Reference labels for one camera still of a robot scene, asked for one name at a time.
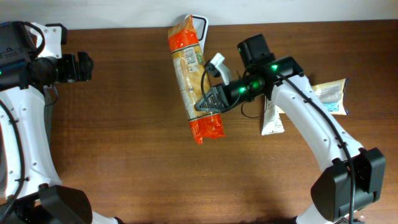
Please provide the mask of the white tube with gold cap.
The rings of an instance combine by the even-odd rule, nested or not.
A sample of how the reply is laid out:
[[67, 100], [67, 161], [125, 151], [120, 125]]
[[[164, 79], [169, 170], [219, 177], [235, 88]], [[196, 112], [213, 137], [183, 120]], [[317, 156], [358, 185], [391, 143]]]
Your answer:
[[273, 101], [265, 98], [263, 125], [261, 134], [263, 136], [279, 134], [285, 131], [280, 118], [279, 107]]

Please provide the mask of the orange spaghetti packet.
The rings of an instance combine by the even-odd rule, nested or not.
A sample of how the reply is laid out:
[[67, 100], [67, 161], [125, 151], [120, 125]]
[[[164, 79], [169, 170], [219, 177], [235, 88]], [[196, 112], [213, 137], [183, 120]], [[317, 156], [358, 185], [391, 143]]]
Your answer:
[[224, 131], [220, 114], [195, 109], [195, 104], [202, 98], [201, 92], [210, 89], [210, 81], [205, 73], [203, 52], [193, 15], [187, 15], [182, 22], [169, 29], [168, 43], [194, 140], [202, 144], [205, 138], [222, 138]]

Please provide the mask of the white crinkled snack bag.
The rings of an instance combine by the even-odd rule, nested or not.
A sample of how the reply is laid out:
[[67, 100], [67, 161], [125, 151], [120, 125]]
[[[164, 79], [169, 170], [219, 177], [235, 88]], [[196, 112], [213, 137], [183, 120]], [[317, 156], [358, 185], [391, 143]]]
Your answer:
[[312, 86], [314, 94], [333, 115], [349, 115], [349, 111], [343, 105], [348, 81], [344, 78]]

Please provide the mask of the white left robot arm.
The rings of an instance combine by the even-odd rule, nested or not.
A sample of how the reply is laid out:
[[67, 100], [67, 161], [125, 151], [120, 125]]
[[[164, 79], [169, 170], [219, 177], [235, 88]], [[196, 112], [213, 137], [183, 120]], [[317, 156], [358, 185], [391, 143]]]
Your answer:
[[12, 21], [1, 24], [2, 223], [119, 223], [93, 211], [82, 190], [62, 184], [49, 148], [58, 83], [91, 79], [86, 52], [63, 54], [67, 28]]

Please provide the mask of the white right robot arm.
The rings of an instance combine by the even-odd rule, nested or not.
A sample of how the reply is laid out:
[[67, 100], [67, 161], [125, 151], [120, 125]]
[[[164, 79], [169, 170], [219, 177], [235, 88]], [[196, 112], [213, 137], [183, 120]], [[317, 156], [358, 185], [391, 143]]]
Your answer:
[[381, 196], [386, 159], [366, 149], [330, 114], [312, 89], [303, 68], [291, 57], [276, 58], [263, 35], [238, 44], [245, 70], [233, 80], [224, 57], [215, 55], [205, 73], [223, 82], [202, 91], [198, 111], [227, 112], [264, 96], [293, 122], [312, 150], [321, 176], [310, 190], [312, 204], [292, 223], [356, 223], [355, 212]]

